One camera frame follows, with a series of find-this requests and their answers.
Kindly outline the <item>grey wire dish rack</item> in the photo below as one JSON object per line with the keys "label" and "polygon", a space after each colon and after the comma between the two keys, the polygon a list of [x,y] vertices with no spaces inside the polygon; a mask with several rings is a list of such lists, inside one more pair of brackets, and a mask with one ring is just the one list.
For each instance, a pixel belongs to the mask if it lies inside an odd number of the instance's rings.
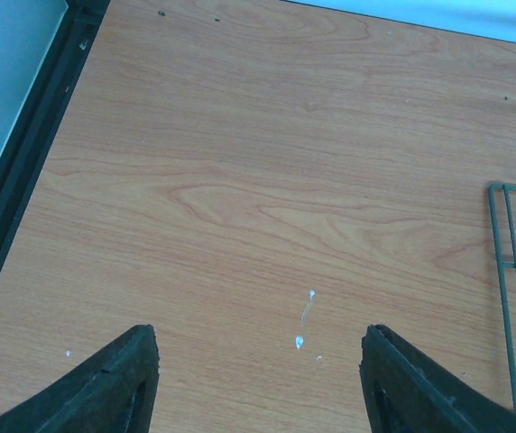
{"label": "grey wire dish rack", "polygon": [[516,184],[494,182],[487,188],[489,216],[493,236],[494,259],[500,293],[503,333],[511,389],[512,410],[516,415],[516,356],[509,304],[507,272],[516,280],[516,226],[511,196]]}

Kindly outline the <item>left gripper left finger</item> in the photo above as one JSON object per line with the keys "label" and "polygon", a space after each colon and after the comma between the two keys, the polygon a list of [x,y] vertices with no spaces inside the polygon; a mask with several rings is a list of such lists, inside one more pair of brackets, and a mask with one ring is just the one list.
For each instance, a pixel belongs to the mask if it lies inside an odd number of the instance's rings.
{"label": "left gripper left finger", "polygon": [[160,378],[151,325],[137,325],[0,415],[0,432],[148,432]]}

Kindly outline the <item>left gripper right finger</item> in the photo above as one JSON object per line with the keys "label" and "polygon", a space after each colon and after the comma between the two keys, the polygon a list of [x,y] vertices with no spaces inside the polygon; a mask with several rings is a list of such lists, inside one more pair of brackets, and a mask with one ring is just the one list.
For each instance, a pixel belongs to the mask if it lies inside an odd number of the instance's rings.
{"label": "left gripper right finger", "polygon": [[385,325],[370,325],[359,365],[372,432],[516,432],[516,415]]}

